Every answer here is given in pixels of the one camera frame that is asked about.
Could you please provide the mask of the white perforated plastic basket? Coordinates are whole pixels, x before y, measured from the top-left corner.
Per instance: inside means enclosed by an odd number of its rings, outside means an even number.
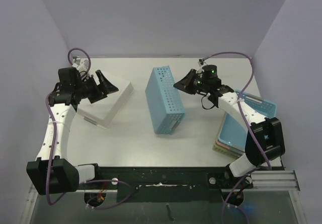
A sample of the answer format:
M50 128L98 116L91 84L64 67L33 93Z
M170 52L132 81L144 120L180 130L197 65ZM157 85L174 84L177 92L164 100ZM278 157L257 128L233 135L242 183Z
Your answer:
M102 74L119 91L109 94L106 98L93 104L88 99L81 100L76 113L89 123L106 129L128 101L134 88L131 81L127 79L120 78L106 71L103 71Z

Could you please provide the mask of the blue perforated plastic basket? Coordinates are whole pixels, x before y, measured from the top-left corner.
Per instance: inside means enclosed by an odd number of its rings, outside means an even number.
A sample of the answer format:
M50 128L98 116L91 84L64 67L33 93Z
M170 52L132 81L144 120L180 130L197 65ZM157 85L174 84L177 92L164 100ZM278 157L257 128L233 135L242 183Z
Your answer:
M169 66L152 69L145 96L155 134L173 134L186 111Z

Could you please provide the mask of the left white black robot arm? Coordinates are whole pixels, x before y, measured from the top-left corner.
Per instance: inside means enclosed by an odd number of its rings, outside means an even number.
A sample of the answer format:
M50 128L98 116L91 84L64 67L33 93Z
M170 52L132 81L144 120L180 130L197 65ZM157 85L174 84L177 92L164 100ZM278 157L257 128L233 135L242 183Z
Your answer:
M58 70L58 77L45 100L49 119L41 150L26 166L40 195L75 192L81 183L91 189L101 186L103 177L97 173L97 164L74 166L67 160L70 127L81 100L93 104L119 90L100 70L83 80L76 68L66 67Z

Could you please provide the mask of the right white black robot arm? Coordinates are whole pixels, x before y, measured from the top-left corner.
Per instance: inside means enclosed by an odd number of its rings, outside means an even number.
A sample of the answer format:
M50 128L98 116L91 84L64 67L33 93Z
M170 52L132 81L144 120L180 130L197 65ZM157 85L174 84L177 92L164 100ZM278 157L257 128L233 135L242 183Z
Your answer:
M271 167L271 160L285 154L282 124L276 117L269 118L253 109L231 87L222 84L215 65L199 70L191 69L174 88L190 95L206 97L214 107L229 114L247 132L244 154L227 166L224 182L236 188L242 176L263 163Z

